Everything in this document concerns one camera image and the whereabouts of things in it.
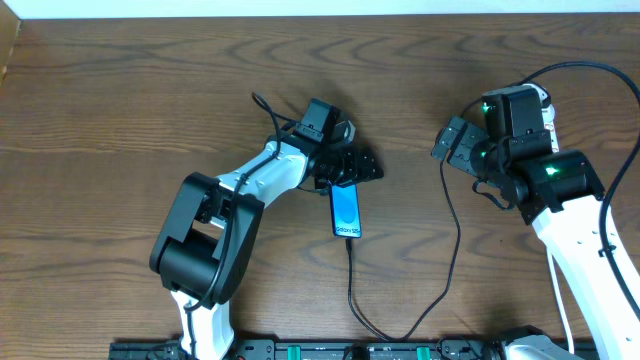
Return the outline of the blue screen smartphone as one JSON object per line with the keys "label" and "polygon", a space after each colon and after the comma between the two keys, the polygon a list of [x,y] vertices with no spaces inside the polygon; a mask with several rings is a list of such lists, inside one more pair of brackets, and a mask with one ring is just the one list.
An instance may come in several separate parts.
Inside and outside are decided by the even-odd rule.
{"label": "blue screen smartphone", "polygon": [[332,186],[330,206],[333,233],[338,237],[360,238],[362,227],[358,192],[355,185],[348,187]]}

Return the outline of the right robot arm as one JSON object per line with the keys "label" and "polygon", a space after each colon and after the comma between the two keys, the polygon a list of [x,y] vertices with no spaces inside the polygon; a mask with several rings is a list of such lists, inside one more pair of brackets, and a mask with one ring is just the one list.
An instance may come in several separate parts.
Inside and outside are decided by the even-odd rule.
{"label": "right robot arm", "polygon": [[535,83],[486,92],[486,125],[454,116],[433,158],[499,189],[494,204],[518,209],[558,263],[602,359],[639,356],[639,272],[604,210],[605,189],[587,157],[560,150],[555,109]]}

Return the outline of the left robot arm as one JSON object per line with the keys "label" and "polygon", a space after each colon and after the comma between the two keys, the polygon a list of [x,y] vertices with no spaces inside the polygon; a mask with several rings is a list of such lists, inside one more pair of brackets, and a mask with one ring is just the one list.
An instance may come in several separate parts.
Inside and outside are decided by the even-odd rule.
{"label": "left robot arm", "polygon": [[216,177],[187,176],[149,257],[180,311],[188,359],[222,359],[235,334],[230,301],[248,267],[264,210],[308,178],[333,194],[384,172],[339,108],[310,100],[303,117],[275,125],[262,151]]}

